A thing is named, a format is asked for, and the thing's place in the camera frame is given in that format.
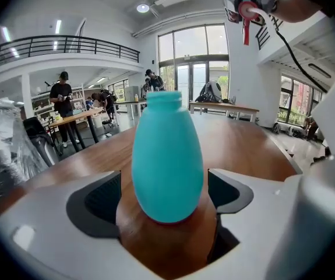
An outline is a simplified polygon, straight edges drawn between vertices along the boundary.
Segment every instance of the table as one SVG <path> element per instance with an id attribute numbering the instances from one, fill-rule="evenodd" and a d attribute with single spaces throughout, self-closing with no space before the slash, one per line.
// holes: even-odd
<path id="1" fill-rule="evenodd" d="M 97 135 L 96 135 L 96 132 L 95 132 L 95 127 L 93 125 L 91 116 L 94 115 L 94 114 L 98 114 L 98 113 L 102 112 L 102 110 L 103 110 L 102 108 L 96 108 L 96 109 L 87 110 L 87 111 L 84 111 L 82 113 L 75 114 L 75 115 L 72 115 L 72 116 L 64 117 L 61 121 L 55 121 L 54 123 L 49 124 L 48 127 L 49 128 L 55 128 L 55 127 L 58 127 L 59 125 L 65 125 L 66 130 L 68 131 L 68 134 L 69 134 L 70 141 L 73 143 L 75 151 L 78 152 L 79 148 L 78 148 L 78 146 L 75 142 L 74 133 L 73 133 L 73 130 L 71 128 L 70 123 L 72 121 L 76 121 L 78 119 L 87 117 L 88 125 L 90 127 L 93 139 L 94 139 L 95 143 L 97 143 L 98 139 L 97 139 Z M 78 140 L 80 142 L 80 145 L 82 146 L 83 149 L 86 148 L 86 146 L 83 142 L 82 136 L 81 136 L 81 134 L 78 130 L 78 127 L 76 126 L 76 124 L 73 124 L 73 127 L 74 127 L 75 133 L 78 137 Z"/>
<path id="2" fill-rule="evenodd" d="M 146 104 L 146 100 L 139 100 L 139 101 L 120 101 L 118 103 L 114 103 L 116 105 L 131 105 L 131 116 L 132 116 L 132 120 L 134 120 L 133 117 L 133 105 L 137 105 L 137 110 L 139 112 L 139 117 L 142 115 L 142 108 L 141 105 Z"/>
<path id="3" fill-rule="evenodd" d="M 276 181 L 296 174 L 281 150 L 256 124 L 212 114 L 191 117 L 201 145 L 204 171 L 222 168 Z M 117 225 L 122 245 L 165 279 L 182 277 L 203 268 L 216 230 L 216 210 L 207 192 L 207 174 L 198 208 L 189 219 L 167 226 L 153 222 L 137 203 L 132 184 L 135 130 L 135 127 L 128 129 L 92 145 L 17 186 L 0 200 L 0 213 L 36 188 L 120 170 L 122 198 L 117 209 Z"/>
<path id="4" fill-rule="evenodd" d="M 237 112 L 236 120 L 239 120 L 240 113 L 250 114 L 250 121 L 252 123 L 255 122 L 256 113 L 259 112 L 258 109 L 225 103 L 198 103 L 196 101 L 190 101 L 189 107 L 191 109 L 191 114 L 195 113 L 195 107 L 200 108 L 200 115 L 202 115 L 203 109 L 224 110 L 226 111 L 227 117 L 230 116 L 230 111 Z"/>

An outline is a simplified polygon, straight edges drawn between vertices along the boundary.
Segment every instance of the black cap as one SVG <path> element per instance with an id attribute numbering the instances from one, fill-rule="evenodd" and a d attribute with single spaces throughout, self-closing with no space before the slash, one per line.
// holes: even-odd
<path id="1" fill-rule="evenodd" d="M 69 80 L 69 74 L 67 72 L 62 72 L 60 74 L 60 79 L 65 80 L 65 81 Z"/>

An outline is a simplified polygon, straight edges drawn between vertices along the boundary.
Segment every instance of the black railing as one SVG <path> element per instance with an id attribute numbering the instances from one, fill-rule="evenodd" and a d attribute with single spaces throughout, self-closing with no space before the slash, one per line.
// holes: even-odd
<path id="1" fill-rule="evenodd" d="M 0 45 L 0 66 L 33 56 L 59 53 L 106 55 L 139 62 L 138 51 L 90 37 L 46 35 L 21 38 Z"/>
<path id="2" fill-rule="evenodd" d="M 281 26 L 281 24 L 284 22 L 283 20 L 280 20 L 272 15 L 270 15 L 270 18 L 273 22 L 273 24 L 275 25 L 276 29 L 278 30 L 278 28 Z M 267 26 L 264 25 L 262 26 L 258 33 L 256 34 L 256 39 L 258 40 L 258 46 L 259 49 L 261 49 L 263 47 L 263 45 L 266 43 L 266 41 L 270 38 L 270 35 L 268 33 L 267 30 Z"/>

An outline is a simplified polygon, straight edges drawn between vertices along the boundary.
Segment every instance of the teal bottle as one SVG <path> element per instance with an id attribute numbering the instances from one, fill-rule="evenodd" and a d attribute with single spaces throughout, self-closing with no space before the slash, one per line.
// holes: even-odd
<path id="1" fill-rule="evenodd" d="M 197 207 L 202 154 L 180 92 L 148 93 L 133 144 L 132 181 L 143 211 L 157 222 L 179 222 Z"/>

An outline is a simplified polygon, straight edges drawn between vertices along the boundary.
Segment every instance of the white pillar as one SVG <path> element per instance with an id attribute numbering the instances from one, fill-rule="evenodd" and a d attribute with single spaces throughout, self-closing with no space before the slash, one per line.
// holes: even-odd
<path id="1" fill-rule="evenodd" d="M 26 113 L 26 118 L 34 116 L 33 104 L 31 102 L 30 76 L 25 73 L 21 76 L 22 98 Z"/>

